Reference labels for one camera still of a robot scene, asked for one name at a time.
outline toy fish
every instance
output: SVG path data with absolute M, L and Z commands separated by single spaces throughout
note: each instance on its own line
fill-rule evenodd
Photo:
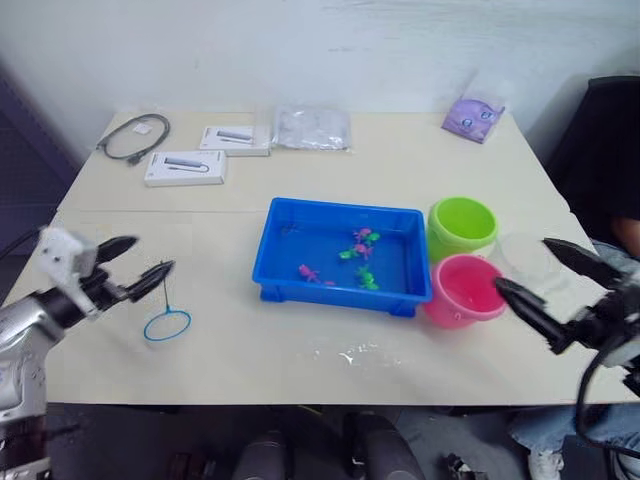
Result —
M 298 267 L 298 272 L 307 279 L 307 282 L 320 283 L 320 280 L 318 279 L 318 273 L 320 272 L 318 270 L 311 270 L 309 267 L 302 264 Z

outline plastic bag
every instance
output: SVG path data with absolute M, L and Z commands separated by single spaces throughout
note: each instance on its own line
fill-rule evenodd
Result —
M 315 107 L 281 106 L 276 109 L 273 143 L 303 150 L 348 150 L 351 147 L 349 114 Z
M 506 109 L 507 88 L 494 74 L 477 75 L 449 110 L 442 128 L 484 143 Z

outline black cable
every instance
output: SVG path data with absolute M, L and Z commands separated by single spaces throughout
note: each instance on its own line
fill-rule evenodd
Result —
M 16 248 L 18 248 L 20 245 L 22 245 L 24 242 L 29 240 L 34 235 L 37 235 L 38 233 L 40 233 L 40 229 L 39 228 L 34 228 L 34 229 L 29 230 L 28 232 L 22 234 L 18 238 L 16 238 L 13 242 L 11 242 L 9 245 L 7 245 L 0 252 L 0 260 L 2 260 L 4 257 L 9 255 L 11 252 L 13 252 Z
M 587 427 L 585 423 L 585 398 L 587 396 L 587 390 L 589 389 L 589 383 L 591 382 L 591 378 L 593 374 L 598 369 L 598 367 L 602 364 L 602 362 L 613 352 L 616 348 L 618 348 L 624 342 L 624 337 L 620 334 L 612 335 L 607 342 L 602 346 L 600 351 L 597 353 L 591 363 L 586 368 L 584 373 L 582 374 L 582 379 L 580 380 L 580 388 L 578 389 L 578 399 L 576 400 L 576 418 L 575 418 L 575 426 L 576 432 L 578 435 L 589 445 L 592 445 L 597 448 L 605 448 L 612 452 L 621 453 L 623 455 L 627 455 L 629 457 L 640 459 L 640 452 L 631 450 L 625 447 L 618 447 L 616 445 L 612 445 L 608 442 L 600 442 L 598 440 L 594 440 L 589 437 L 587 433 Z
M 133 123 L 141 122 L 143 120 L 147 120 L 150 118 L 160 120 L 162 122 L 162 125 L 164 126 L 164 131 L 162 132 L 162 135 L 158 137 L 158 139 L 153 143 L 153 145 L 150 145 L 149 147 L 145 147 L 142 150 L 138 150 L 137 152 L 129 153 L 127 155 L 117 156 L 109 153 L 109 151 L 107 150 L 109 146 L 109 141 L 114 135 L 121 132 L 122 130 L 124 130 L 125 128 L 127 128 L 129 125 Z M 163 117 L 162 115 L 157 113 L 145 113 L 144 115 L 140 115 L 139 117 L 132 118 L 128 122 L 123 123 L 114 131 L 109 133 L 106 137 L 104 137 L 102 140 L 98 142 L 98 145 L 96 145 L 96 150 L 102 149 L 102 151 L 107 157 L 112 158 L 114 160 L 126 160 L 129 163 L 129 165 L 137 165 L 138 163 L 140 163 L 140 160 L 142 160 L 142 157 L 144 157 L 147 153 L 149 153 L 151 150 L 153 150 L 162 142 L 164 142 L 165 138 L 167 138 L 170 131 L 171 131 L 171 124 L 169 123 L 169 120 L 167 119 L 167 117 Z

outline blue net ring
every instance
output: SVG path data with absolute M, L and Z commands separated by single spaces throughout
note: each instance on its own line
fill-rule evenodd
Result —
M 162 317 L 166 317 L 167 315 L 170 315 L 170 314 L 176 314 L 176 315 L 181 315 L 186 317 L 187 323 L 184 325 L 184 327 L 182 327 L 176 333 L 172 333 L 171 335 L 167 335 L 166 337 L 152 337 L 151 335 L 149 335 L 149 328 L 151 328 L 153 323 L 156 320 L 159 320 Z M 144 334 L 144 338 L 146 338 L 150 342 L 164 342 L 166 340 L 171 340 L 172 338 L 176 338 L 178 335 L 183 334 L 190 326 L 191 326 L 191 315 L 189 313 L 185 312 L 184 310 L 167 309 L 166 312 L 161 313 L 160 315 L 156 315 L 155 317 L 153 317 L 151 320 L 147 322 L 147 324 L 144 326 L 143 334 Z

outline white wall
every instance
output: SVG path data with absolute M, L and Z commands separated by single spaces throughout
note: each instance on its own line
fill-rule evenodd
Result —
M 589 77 L 640 70 L 637 0 L 0 0 L 0 65 L 83 159 L 113 112 L 446 110 L 477 68 L 548 155 Z

